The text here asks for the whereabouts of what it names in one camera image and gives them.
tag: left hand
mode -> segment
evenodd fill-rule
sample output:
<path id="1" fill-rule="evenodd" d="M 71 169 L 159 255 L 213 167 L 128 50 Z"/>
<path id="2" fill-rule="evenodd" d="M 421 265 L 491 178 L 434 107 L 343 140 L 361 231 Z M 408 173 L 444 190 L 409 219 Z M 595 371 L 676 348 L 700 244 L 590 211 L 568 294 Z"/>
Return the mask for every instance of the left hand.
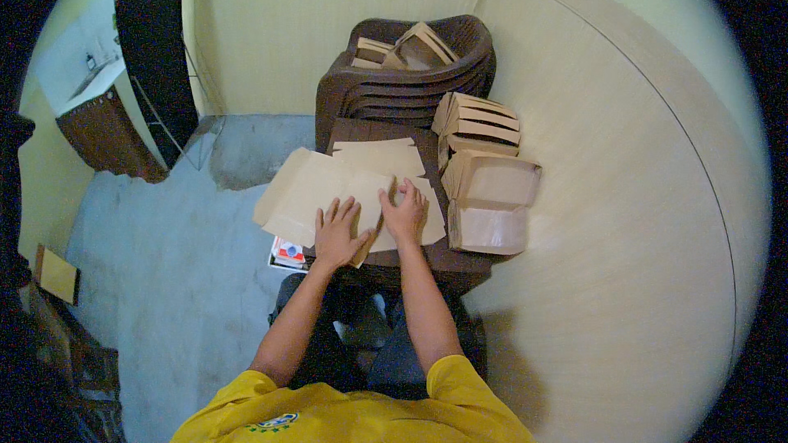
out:
<path id="1" fill-rule="evenodd" d="M 320 262 L 337 270 L 353 259 L 373 232 L 366 230 L 358 238 L 350 238 L 350 226 L 360 210 L 361 204 L 352 196 L 341 206 L 340 200 L 335 198 L 325 214 L 322 209 L 318 209 L 314 220 L 315 263 Z"/>

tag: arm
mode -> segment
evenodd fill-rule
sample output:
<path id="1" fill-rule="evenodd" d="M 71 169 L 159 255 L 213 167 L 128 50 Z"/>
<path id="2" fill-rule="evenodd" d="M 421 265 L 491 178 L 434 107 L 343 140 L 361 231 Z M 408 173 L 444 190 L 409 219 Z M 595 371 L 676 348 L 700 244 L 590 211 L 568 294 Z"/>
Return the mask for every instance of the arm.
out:
<path id="1" fill-rule="evenodd" d="M 459 345 L 451 312 L 421 253 L 421 222 L 426 197 L 407 178 L 405 184 L 399 186 L 399 191 L 405 193 L 405 200 L 399 207 L 391 204 L 383 189 L 378 191 L 378 196 L 386 227 L 399 251 L 408 333 L 421 369 L 427 376 L 436 361 L 451 354 L 462 355 L 463 349 Z"/>
<path id="2" fill-rule="evenodd" d="M 318 209 L 314 223 L 317 257 L 307 277 L 260 342 L 249 367 L 266 374 L 278 387 L 290 383 L 301 363 L 320 313 L 325 288 L 334 271 L 348 263 L 371 235 L 367 230 L 355 240 L 350 239 L 350 224 L 361 206 L 353 197 L 341 207 L 339 203 L 339 199 L 331 202 L 325 218 L 322 209 Z"/>

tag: stacked plastic chairs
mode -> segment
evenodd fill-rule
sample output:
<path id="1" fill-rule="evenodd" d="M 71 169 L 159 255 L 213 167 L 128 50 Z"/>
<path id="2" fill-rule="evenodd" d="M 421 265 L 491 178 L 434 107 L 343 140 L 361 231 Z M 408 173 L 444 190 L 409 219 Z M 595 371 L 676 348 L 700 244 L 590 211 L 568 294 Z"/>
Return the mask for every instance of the stacked plastic chairs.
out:
<path id="1" fill-rule="evenodd" d="M 414 22 L 366 19 L 350 32 L 340 53 L 318 84 L 315 144 L 328 148 L 338 118 L 429 128 L 440 99 L 448 91 L 486 98 L 493 85 L 496 57 L 487 27 L 475 16 L 428 21 L 459 60 L 428 71 L 365 69 L 351 66 L 359 37 L 394 44 Z"/>

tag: stack of cardboard boxes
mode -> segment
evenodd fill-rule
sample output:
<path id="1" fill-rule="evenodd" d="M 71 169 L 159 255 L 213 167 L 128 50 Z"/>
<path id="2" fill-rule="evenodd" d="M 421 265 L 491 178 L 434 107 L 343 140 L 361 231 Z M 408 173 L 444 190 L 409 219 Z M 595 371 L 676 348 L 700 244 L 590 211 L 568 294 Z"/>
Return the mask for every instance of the stack of cardboard boxes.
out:
<path id="1" fill-rule="evenodd" d="M 428 71 L 458 60 L 426 23 L 417 23 L 395 44 L 360 37 L 352 66 L 364 69 Z"/>
<path id="2" fill-rule="evenodd" d="M 502 104 L 447 93 L 432 129 L 438 134 L 441 183 L 449 198 L 453 249 L 512 255 L 525 250 L 526 209 L 541 168 L 519 159 L 517 114 Z"/>

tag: right hand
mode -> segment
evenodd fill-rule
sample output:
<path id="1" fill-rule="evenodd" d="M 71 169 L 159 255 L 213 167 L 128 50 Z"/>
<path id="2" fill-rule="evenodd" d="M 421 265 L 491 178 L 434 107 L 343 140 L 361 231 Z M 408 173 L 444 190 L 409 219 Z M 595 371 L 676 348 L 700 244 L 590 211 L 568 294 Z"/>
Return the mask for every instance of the right hand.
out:
<path id="1" fill-rule="evenodd" d="M 378 190 L 380 206 L 383 209 L 383 222 L 398 247 L 411 241 L 421 245 L 421 229 L 427 197 L 423 196 L 408 178 L 405 178 L 404 184 L 397 189 L 405 194 L 405 199 L 396 207 L 389 201 L 388 192 L 383 189 Z"/>

